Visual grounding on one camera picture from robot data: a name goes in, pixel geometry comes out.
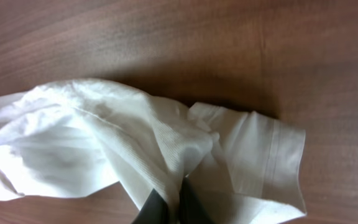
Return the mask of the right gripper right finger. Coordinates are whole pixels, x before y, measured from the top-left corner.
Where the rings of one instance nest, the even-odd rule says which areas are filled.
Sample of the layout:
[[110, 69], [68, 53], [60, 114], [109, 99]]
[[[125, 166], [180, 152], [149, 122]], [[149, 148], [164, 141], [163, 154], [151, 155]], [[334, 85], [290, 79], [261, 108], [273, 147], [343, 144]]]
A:
[[178, 219], [181, 224], [214, 224], [188, 178], [184, 178], [181, 185]]

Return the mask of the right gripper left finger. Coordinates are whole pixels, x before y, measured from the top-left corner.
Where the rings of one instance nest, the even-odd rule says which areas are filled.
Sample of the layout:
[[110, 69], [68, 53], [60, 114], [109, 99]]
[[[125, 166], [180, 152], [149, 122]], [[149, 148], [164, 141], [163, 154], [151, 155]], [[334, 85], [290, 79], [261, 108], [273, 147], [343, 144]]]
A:
[[131, 224], [168, 224], [169, 215], [166, 201], [153, 189]]

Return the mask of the white polo shirt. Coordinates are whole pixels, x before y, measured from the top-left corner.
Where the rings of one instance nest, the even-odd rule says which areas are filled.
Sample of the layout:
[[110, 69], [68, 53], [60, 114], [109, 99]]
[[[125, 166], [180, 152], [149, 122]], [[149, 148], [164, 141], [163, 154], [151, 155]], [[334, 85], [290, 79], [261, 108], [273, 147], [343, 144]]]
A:
[[214, 223], [306, 215], [305, 132], [255, 111], [152, 96], [97, 79], [0, 96], [0, 201], [82, 198], [120, 183], [139, 211], [155, 189], [180, 223], [188, 178]]

